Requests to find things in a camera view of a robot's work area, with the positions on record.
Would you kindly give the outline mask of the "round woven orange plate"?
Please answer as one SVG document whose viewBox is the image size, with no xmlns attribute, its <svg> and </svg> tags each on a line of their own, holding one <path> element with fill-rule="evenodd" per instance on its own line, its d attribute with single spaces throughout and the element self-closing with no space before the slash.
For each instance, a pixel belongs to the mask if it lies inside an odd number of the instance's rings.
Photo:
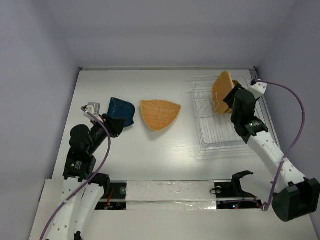
<svg viewBox="0 0 320 240">
<path fill-rule="evenodd" d="M 228 109 L 224 112 L 224 114 L 230 114 L 230 113 L 232 113 L 232 109 L 231 109 L 231 108 L 228 108 Z"/>
</svg>

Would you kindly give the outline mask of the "rounded square woven plate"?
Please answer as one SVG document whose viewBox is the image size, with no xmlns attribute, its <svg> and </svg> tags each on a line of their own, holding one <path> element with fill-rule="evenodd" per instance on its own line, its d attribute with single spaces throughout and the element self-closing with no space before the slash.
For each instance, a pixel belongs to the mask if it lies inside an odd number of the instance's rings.
<svg viewBox="0 0 320 240">
<path fill-rule="evenodd" d="M 229 71 L 223 71 L 212 86 L 212 101 L 214 111 L 218 115 L 223 115 L 229 106 L 224 102 L 226 96 L 233 90 L 235 84 Z"/>
</svg>

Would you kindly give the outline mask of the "dark blue leaf plate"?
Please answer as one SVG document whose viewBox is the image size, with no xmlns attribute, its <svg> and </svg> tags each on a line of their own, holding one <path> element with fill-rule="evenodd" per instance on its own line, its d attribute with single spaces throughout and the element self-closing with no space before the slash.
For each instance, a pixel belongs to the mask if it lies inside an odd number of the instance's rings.
<svg viewBox="0 0 320 240">
<path fill-rule="evenodd" d="M 125 119 L 124 127 L 134 124 L 135 106 L 127 101 L 112 97 L 109 102 L 107 115 L 113 119 Z"/>
</svg>

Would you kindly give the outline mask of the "round green rimmed woven plate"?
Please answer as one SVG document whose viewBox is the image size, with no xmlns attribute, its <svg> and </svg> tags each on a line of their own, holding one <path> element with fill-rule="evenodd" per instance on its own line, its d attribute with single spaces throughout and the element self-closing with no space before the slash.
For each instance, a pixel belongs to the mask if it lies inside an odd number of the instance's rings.
<svg viewBox="0 0 320 240">
<path fill-rule="evenodd" d="M 237 81 L 237 80 L 233 80 L 233 85 L 235 88 L 242 88 L 243 86 Z"/>
</svg>

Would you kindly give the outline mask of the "triangular woven orange plate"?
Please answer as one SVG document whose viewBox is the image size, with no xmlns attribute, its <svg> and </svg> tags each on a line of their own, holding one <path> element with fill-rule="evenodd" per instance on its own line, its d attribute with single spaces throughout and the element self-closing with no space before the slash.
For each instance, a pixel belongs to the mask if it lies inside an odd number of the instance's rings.
<svg viewBox="0 0 320 240">
<path fill-rule="evenodd" d="M 145 124 L 154 132 L 169 127 L 179 116 L 182 106 L 166 100 L 141 100 L 140 111 Z"/>
</svg>

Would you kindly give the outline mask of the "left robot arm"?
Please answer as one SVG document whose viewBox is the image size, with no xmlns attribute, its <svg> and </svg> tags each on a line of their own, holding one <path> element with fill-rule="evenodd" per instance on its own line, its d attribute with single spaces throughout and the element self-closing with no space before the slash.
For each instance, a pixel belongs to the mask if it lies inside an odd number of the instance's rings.
<svg viewBox="0 0 320 240">
<path fill-rule="evenodd" d="M 42 240 L 83 239 L 99 200 L 113 193 L 109 175 L 94 170 L 97 162 L 94 153 L 104 140 L 122 133 L 126 120 L 107 114 L 88 116 L 92 128 L 80 124 L 70 131 L 60 203 L 40 236 Z"/>
</svg>

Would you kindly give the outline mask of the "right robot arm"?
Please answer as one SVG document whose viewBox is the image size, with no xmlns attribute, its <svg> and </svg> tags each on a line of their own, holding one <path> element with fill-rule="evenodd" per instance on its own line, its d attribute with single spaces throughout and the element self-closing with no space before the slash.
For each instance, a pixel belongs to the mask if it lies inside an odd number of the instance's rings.
<svg viewBox="0 0 320 240">
<path fill-rule="evenodd" d="M 223 100 L 232 110 L 231 122 L 236 133 L 258 155 L 274 177 L 267 202 L 277 217 L 288 222 L 314 213 L 318 208 L 320 183 L 307 178 L 275 143 L 267 126 L 255 116 L 257 100 L 267 88 L 257 83 L 248 89 L 237 84 Z"/>
</svg>

